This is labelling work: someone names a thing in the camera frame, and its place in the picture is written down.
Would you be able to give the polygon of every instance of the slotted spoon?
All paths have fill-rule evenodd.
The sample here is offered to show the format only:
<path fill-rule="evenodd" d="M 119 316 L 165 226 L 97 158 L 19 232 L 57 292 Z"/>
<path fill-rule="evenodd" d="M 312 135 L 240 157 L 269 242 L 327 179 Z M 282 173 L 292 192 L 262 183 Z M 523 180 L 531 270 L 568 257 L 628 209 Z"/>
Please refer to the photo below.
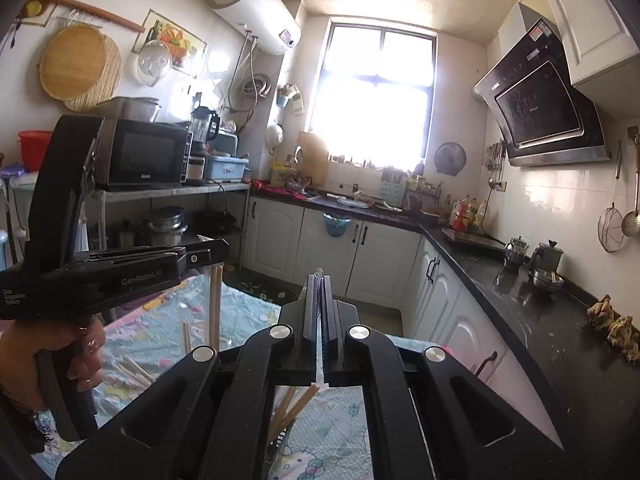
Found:
<path fill-rule="evenodd" d="M 622 219 L 622 234 L 625 236 L 636 236 L 640 233 L 640 213 L 638 212 L 638 189 L 640 188 L 640 148 L 638 147 L 638 136 L 634 138 L 636 144 L 636 208 L 629 211 Z"/>

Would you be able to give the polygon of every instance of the cutting board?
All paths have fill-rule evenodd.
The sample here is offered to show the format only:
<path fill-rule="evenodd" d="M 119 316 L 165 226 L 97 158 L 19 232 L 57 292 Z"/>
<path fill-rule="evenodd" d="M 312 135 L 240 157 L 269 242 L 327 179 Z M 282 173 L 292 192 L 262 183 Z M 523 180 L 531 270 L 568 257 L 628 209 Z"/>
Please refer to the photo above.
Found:
<path fill-rule="evenodd" d="M 100 79 L 106 64 L 104 38 L 87 25 L 65 27 L 40 60 L 40 83 L 54 99 L 76 99 Z"/>
<path fill-rule="evenodd" d="M 76 99 L 65 101 L 65 106 L 75 112 L 85 112 L 95 105 L 111 99 L 120 82 L 122 58 L 120 50 L 109 36 L 103 36 L 107 63 L 104 65 L 100 79 L 84 94 Z"/>
<path fill-rule="evenodd" d="M 302 173 L 311 179 L 311 186 L 322 186 L 329 169 L 329 149 L 319 136 L 307 132 L 298 134 L 302 148 Z"/>

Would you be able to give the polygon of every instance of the ginger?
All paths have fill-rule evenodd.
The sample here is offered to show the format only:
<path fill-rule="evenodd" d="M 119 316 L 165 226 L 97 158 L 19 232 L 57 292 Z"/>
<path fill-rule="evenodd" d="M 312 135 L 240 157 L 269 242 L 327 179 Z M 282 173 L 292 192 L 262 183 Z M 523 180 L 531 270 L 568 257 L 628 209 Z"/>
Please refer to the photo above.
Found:
<path fill-rule="evenodd" d="M 609 331 L 613 324 L 613 309 L 611 307 L 611 297 L 607 294 L 598 303 L 587 309 L 587 316 L 590 323 L 598 330 Z"/>
<path fill-rule="evenodd" d="M 632 348 L 631 346 L 631 322 L 633 321 L 632 316 L 621 316 L 613 323 L 611 323 L 609 329 L 609 336 L 607 340 L 611 343 L 612 346 L 617 346 L 622 350 L 629 350 Z"/>
<path fill-rule="evenodd" d="M 640 362 L 640 348 L 638 348 L 639 340 L 640 335 L 638 334 L 638 332 L 635 332 L 631 336 L 631 348 L 622 351 L 622 353 L 626 356 L 626 360 L 630 363 Z"/>

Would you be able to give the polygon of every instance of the range hood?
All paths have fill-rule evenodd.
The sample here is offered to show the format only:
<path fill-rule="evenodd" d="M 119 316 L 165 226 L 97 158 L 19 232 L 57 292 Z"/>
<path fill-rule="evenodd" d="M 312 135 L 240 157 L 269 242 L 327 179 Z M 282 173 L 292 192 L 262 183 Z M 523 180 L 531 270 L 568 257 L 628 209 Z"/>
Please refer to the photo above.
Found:
<path fill-rule="evenodd" d="M 474 91 L 500 126 L 510 164 L 610 160 L 595 106 L 571 85 L 553 23 L 516 4 L 498 39 L 504 57 Z"/>

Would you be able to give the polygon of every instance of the window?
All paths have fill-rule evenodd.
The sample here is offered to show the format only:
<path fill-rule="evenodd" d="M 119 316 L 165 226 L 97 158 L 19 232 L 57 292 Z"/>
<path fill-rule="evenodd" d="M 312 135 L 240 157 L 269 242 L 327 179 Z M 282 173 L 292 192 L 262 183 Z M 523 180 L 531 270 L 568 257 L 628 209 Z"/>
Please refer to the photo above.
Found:
<path fill-rule="evenodd" d="M 412 170 L 426 152 L 435 38 L 332 25 L 310 130 L 332 155 Z"/>

